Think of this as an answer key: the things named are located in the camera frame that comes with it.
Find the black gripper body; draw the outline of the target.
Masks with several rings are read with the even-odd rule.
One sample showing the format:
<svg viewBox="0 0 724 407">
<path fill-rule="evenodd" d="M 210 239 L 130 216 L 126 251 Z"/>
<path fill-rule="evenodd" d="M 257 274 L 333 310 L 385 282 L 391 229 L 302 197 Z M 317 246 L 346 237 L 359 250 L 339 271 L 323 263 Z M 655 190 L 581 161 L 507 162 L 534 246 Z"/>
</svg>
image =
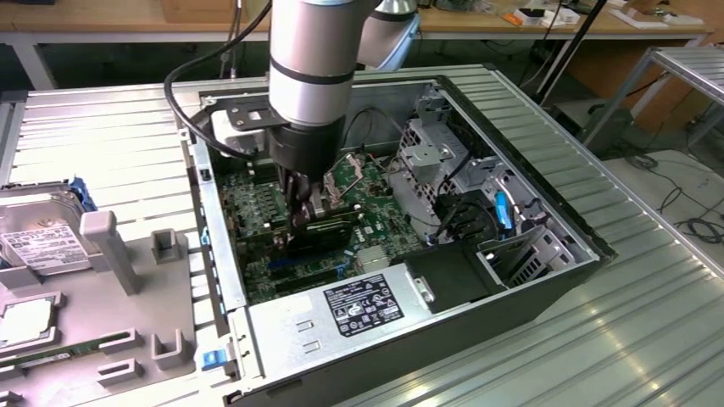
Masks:
<svg viewBox="0 0 724 407">
<path fill-rule="evenodd" d="M 321 181 L 333 168 L 341 150 L 346 119 L 323 126 L 286 124 L 270 133 L 270 154 L 275 163 L 311 181 Z"/>
</svg>

